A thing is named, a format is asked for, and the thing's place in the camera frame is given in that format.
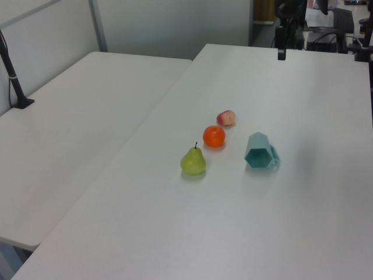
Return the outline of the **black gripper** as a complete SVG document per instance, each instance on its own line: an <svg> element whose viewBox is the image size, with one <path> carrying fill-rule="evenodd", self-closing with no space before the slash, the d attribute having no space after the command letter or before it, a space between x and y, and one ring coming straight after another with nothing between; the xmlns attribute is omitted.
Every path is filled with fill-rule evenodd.
<svg viewBox="0 0 373 280"><path fill-rule="evenodd" d="M275 29L275 48L277 49L277 59L286 60L287 34L286 28L295 24L294 28L294 48L304 48L303 28L305 26L306 9L298 9L295 12L286 12L277 8L276 16L280 19L280 25Z"/></svg>

